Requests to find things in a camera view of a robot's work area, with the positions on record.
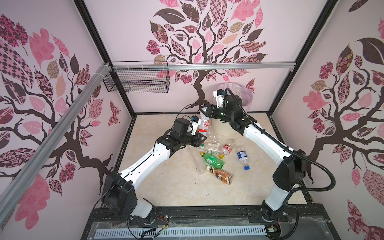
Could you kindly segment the clear bottle red cap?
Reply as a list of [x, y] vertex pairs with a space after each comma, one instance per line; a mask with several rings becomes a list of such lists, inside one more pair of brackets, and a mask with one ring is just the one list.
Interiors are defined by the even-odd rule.
[[198, 126], [198, 131], [200, 134], [206, 136], [210, 126], [210, 118], [206, 117], [202, 112], [200, 113], [201, 123]]

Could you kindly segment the green soda bottle yellow cap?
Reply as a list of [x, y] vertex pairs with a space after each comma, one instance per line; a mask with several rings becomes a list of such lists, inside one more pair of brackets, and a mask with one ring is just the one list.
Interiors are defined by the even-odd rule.
[[221, 170], [225, 164], [223, 160], [219, 159], [218, 157], [216, 157], [213, 154], [201, 152], [200, 155], [207, 164], [209, 164], [210, 166], [212, 166], [215, 169]]

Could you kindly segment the tall clear square bottle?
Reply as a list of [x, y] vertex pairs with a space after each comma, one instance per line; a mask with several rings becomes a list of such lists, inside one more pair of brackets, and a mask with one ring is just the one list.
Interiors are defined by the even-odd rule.
[[207, 167], [204, 159], [201, 157], [201, 152], [198, 148], [189, 146], [190, 156], [193, 159], [193, 163], [198, 172], [198, 175], [203, 175], [207, 172]]

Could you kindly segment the brown coffee bottle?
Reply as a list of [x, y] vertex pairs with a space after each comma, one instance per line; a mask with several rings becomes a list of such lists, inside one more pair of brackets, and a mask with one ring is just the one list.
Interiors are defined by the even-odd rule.
[[223, 183], [226, 183], [227, 185], [230, 185], [233, 181], [233, 175], [227, 173], [226, 171], [215, 169], [212, 166], [207, 166], [207, 170], [209, 173], [213, 174], [218, 180], [222, 181]]

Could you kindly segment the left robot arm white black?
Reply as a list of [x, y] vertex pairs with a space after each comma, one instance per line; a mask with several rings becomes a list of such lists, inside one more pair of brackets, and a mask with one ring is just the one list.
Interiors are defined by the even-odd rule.
[[125, 219], [137, 216], [148, 218], [155, 212], [155, 206], [146, 200], [137, 198], [136, 190], [143, 180], [161, 163], [187, 145], [198, 148], [207, 139], [206, 136], [192, 134], [168, 134], [159, 137], [154, 147], [132, 166], [119, 173], [107, 175], [103, 188], [104, 205], [118, 217]]

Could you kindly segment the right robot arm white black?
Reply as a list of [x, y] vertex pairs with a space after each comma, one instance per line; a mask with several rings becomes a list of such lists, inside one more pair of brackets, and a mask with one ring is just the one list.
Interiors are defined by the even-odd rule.
[[203, 105], [200, 110], [206, 117], [228, 122], [233, 130], [254, 142], [274, 160], [278, 166], [273, 174], [274, 185], [261, 209], [265, 221], [274, 221], [306, 176], [306, 162], [301, 159], [305, 153], [287, 147], [270, 135], [246, 113], [236, 95], [224, 97], [224, 103], [218, 106]]

